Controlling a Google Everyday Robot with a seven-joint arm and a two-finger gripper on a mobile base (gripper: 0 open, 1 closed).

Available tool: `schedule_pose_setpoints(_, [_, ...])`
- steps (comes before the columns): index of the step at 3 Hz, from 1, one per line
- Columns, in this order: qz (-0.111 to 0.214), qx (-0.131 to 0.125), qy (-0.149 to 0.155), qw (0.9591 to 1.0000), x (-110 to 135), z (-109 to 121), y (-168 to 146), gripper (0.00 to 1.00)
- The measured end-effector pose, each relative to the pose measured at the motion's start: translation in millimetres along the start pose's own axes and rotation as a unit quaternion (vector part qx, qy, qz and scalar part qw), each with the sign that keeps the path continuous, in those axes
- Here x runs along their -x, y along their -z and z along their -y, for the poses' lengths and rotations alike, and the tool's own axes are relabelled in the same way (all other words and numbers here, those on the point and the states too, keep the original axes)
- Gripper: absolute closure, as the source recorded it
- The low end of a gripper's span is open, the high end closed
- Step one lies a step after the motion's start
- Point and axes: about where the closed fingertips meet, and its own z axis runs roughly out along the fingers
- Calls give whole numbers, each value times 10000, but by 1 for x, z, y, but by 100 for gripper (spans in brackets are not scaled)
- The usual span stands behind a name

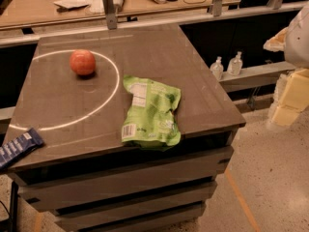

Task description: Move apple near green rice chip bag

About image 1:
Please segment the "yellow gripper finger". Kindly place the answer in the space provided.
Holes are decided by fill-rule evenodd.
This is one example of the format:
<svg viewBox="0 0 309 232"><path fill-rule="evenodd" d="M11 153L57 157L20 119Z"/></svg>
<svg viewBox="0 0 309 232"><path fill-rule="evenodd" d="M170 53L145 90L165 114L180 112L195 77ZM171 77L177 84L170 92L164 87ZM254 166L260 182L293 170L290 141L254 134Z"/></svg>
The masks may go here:
<svg viewBox="0 0 309 232"><path fill-rule="evenodd" d="M265 42L263 49L272 52L283 51L285 49L287 31L288 28L279 31L275 36Z"/></svg>
<svg viewBox="0 0 309 232"><path fill-rule="evenodd" d="M269 121L278 127L289 127L309 106L309 70L281 74L273 98Z"/></svg>

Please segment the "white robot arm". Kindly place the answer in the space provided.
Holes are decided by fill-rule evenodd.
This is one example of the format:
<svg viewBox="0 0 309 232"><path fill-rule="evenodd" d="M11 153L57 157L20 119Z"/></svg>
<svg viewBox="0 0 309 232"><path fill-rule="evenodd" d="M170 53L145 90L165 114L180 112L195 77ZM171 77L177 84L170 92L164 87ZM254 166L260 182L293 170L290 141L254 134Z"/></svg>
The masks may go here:
<svg viewBox="0 0 309 232"><path fill-rule="evenodd" d="M272 130L288 128L309 106L309 4L306 4L289 26L264 44L268 51L283 51L285 61L295 71L277 80L274 102L268 113Z"/></svg>

